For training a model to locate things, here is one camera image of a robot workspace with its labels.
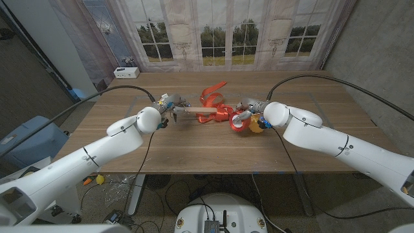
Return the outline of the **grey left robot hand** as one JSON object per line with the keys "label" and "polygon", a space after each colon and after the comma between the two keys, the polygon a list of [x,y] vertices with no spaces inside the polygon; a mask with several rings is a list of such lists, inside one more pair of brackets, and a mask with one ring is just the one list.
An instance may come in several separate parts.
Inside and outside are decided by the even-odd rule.
{"label": "grey left robot hand", "polygon": [[186,112],[185,108],[191,105],[179,94],[168,95],[165,93],[159,100],[153,102],[151,106],[161,114],[163,120],[169,114],[174,120],[174,123],[176,123],[177,116],[184,114]]}

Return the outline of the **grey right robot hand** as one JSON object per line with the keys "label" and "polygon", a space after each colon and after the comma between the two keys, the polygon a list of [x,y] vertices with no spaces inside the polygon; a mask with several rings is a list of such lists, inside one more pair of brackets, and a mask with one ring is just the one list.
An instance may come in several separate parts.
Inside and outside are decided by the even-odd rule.
{"label": "grey right robot hand", "polygon": [[235,116],[232,117],[232,123],[237,128],[242,126],[242,121],[247,120],[253,114],[262,113],[268,102],[266,101],[259,101],[253,98],[243,98],[237,105],[236,109],[241,111],[241,113],[237,113]]}

